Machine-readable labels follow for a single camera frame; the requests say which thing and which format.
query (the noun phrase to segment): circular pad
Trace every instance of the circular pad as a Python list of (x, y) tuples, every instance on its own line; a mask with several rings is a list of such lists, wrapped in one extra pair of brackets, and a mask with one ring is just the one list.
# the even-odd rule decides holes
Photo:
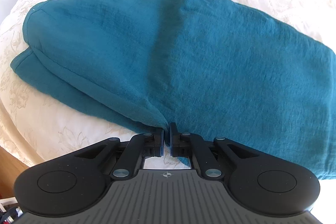
[(42, 175), (37, 185), (47, 193), (62, 193), (70, 190), (77, 183), (74, 174), (67, 171), (53, 171)]
[(274, 193), (285, 193), (288, 192), (296, 186), (296, 179), (290, 173), (271, 170), (261, 173), (258, 176), (259, 185)]

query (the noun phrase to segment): crosshair logo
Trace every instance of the crosshair logo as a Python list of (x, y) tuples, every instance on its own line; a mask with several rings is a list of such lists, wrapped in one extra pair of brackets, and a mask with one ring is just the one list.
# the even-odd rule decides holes
[(169, 172), (166, 172), (166, 173), (163, 173), (162, 174), (165, 178), (169, 178), (171, 177), (173, 174), (169, 173)]

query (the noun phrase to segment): beige floral embroidery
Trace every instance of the beige floral embroidery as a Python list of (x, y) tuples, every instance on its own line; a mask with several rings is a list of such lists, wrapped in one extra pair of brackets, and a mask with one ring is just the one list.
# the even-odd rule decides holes
[(170, 151), (167, 146), (164, 147), (163, 162), (172, 169), (175, 169), (177, 165), (181, 165), (181, 162), (177, 158), (170, 156)]
[(8, 65), (8, 63), (11, 62), (14, 57), (15, 57), (15, 52), (13, 51), (11, 45), (8, 45), (2, 53), (2, 56), (0, 59), (0, 67), (2, 67), (3, 65)]
[(23, 81), (14, 81), (9, 91), (10, 112), (25, 108), (29, 98), (30, 88)]
[(23, 6), (23, 7), (20, 9), (19, 15), (20, 15), (20, 16), (25, 16), (25, 15), (29, 12), (29, 10), (31, 9), (31, 7), (33, 7), (32, 4), (29, 4), (29, 5), (27, 5), (27, 6)]
[(124, 128), (118, 124), (107, 122), (106, 123), (106, 131), (104, 133), (106, 138), (117, 136), (120, 138), (120, 141), (129, 141), (135, 133), (132, 130)]
[[(0, 119), (0, 127), (1, 128), (3, 127), (1, 119)], [(22, 155), (22, 153), (20, 152), (20, 150), (17, 148), (17, 146), (15, 145), (15, 143), (13, 143), (13, 141), (11, 139), (5, 139), (4, 135), (2, 135), (1, 137), (2, 137), (2, 138), (0, 138), (0, 146), (1, 147), (3, 147), (8, 152), (10, 152), (12, 155), (16, 156), (25, 165), (27, 165), (27, 166), (33, 166), (34, 165), (31, 161), (27, 160)]]
[(9, 80), (11, 79), (11, 73), (12, 73), (12, 69), (11, 68), (7, 68), (5, 70), (5, 72), (2, 74), (1, 76), (1, 83), (0, 83), (0, 90), (4, 91), (7, 89), (8, 85), (9, 85)]
[(62, 132), (58, 132), (60, 149), (64, 153), (70, 153), (89, 145), (88, 138), (82, 132), (76, 134), (69, 128), (64, 127)]
[(37, 147), (37, 139), (36, 139), (36, 136), (34, 135), (33, 130), (31, 128), (29, 128), (27, 130), (27, 132), (24, 132), (22, 135), (25, 137), (26, 141), (29, 142), (29, 144), (31, 145), (31, 147), (35, 151), (37, 151), (37, 149), (38, 149), (38, 147)]

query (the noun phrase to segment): screw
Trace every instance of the screw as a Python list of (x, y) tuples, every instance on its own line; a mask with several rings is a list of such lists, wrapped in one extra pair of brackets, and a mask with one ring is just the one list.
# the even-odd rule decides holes
[(215, 177), (219, 177), (222, 174), (222, 172), (218, 169), (208, 169), (205, 171), (205, 174), (208, 177), (215, 178)]
[(117, 178), (124, 178), (129, 175), (129, 171), (126, 169), (117, 169), (114, 170), (113, 175)]

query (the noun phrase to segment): wooden floor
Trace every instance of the wooden floor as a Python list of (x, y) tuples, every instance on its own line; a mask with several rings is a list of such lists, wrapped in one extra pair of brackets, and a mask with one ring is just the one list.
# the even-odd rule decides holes
[(1, 198), (11, 198), (14, 181), (28, 167), (6, 150), (0, 147), (0, 195)]

